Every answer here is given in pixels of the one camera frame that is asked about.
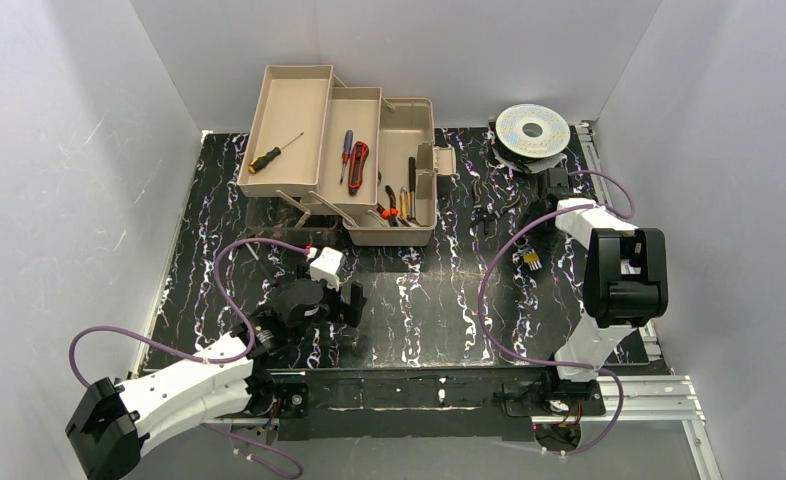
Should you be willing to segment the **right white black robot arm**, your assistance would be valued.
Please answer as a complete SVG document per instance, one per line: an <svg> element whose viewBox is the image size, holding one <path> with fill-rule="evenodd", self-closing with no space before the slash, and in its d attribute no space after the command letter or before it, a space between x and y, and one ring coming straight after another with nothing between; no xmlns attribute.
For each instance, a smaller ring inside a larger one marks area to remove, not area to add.
<svg viewBox="0 0 786 480"><path fill-rule="evenodd" d="M569 173L561 168L539 173L537 187L538 198L524 221L548 219L531 230L531 237L562 232L587 250L583 314L533 394L545 406L571 409L593 398L599 370L618 344L664 314L665 237L574 192Z"/></svg>

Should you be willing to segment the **blue red screwdriver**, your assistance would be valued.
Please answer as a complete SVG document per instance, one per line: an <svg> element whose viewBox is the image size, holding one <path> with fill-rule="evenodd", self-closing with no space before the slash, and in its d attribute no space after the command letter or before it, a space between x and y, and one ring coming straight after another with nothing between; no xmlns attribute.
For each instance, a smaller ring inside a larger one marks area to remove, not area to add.
<svg viewBox="0 0 786 480"><path fill-rule="evenodd" d="M345 179L345 173L347 167L349 165L349 161L351 158L352 148L353 148L353 138L354 133L352 130L347 130L344 136L344 143L342 149L342 165L341 165L341 174L339 183L342 184Z"/></svg>

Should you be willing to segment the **yellow black screwdriver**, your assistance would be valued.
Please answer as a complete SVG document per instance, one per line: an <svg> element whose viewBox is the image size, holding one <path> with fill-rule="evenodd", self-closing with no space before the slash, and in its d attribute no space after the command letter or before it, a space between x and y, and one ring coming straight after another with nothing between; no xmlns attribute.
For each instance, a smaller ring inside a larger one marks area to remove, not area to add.
<svg viewBox="0 0 786 480"><path fill-rule="evenodd" d="M294 142L299 140L303 135L304 135L304 133L300 132L298 135L296 135L294 138L290 139L284 145L276 146L276 147L272 148L271 150L269 150L268 152L266 152L265 154L263 154L263 155L255 158L254 160L252 160L249 163L249 166L248 166L249 173L250 174L257 174L261 170L265 169L271 162L273 162L278 156L280 156L283 153L283 150L285 148L289 147Z"/></svg>

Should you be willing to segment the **orange black pliers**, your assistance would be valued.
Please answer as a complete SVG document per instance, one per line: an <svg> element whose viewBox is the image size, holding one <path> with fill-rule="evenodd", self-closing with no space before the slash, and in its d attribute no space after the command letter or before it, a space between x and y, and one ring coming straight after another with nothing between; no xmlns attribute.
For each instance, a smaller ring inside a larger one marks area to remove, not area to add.
<svg viewBox="0 0 786 480"><path fill-rule="evenodd" d="M390 185L384 187L385 194L388 198L388 206L384 207L381 203L376 204L377 215L391 227L398 226L398 208L396 202L396 194Z"/></svg>

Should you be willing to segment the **translucent brown beige tool box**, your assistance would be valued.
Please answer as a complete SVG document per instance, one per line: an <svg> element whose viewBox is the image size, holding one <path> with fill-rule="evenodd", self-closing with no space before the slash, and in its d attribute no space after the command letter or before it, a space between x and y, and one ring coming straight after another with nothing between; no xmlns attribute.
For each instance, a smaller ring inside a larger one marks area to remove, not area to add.
<svg viewBox="0 0 786 480"><path fill-rule="evenodd" d="M363 184L348 194L348 168L339 183L347 130L369 147ZM257 174L249 163L300 132L304 135ZM399 216L408 190L408 161L416 158L416 219ZM436 142L434 108L422 97L393 98L372 86L349 86L330 65L270 65L263 74L241 170L246 225L255 235L293 243L333 245L341 238L364 247L423 247L433 237L442 185L456 170L453 149ZM398 226L376 213L396 194Z"/></svg>

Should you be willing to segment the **yellow black utility knife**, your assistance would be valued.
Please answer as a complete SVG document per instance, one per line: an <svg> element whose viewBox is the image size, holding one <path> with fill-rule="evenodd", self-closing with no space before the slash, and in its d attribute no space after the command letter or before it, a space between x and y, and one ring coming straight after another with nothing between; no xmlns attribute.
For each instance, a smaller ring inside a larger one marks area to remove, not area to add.
<svg viewBox="0 0 786 480"><path fill-rule="evenodd" d="M399 192L399 216L403 219L410 219L410 192L402 187Z"/></svg>

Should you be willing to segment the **red black cutter tool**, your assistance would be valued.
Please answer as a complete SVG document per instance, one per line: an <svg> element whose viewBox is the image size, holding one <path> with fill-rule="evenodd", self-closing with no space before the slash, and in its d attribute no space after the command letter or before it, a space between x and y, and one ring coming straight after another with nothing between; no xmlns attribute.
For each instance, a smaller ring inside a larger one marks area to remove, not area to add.
<svg viewBox="0 0 786 480"><path fill-rule="evenodd" d="M348 161L348 194L356 196L363 184L363 173L366 160L369 155L369 147L362 141L357 141L351 150Z"/></svg>

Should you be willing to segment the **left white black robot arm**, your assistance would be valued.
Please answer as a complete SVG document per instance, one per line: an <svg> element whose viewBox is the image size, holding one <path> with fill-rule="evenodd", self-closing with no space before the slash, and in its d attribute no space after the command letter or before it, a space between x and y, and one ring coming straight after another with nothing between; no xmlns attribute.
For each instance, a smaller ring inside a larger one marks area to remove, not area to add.
<svg viewBox="0 0 786 480"><path fill-rule="evenodd" d="M324 280L299 278L192 359L91 384L65 428L86 477L121 479L161 443L225 415L247 412L265 427L306 416L308 386L276 381L267 364L316 323L358 326L367 297L360 283L347 286L343 296Z"/></svg>

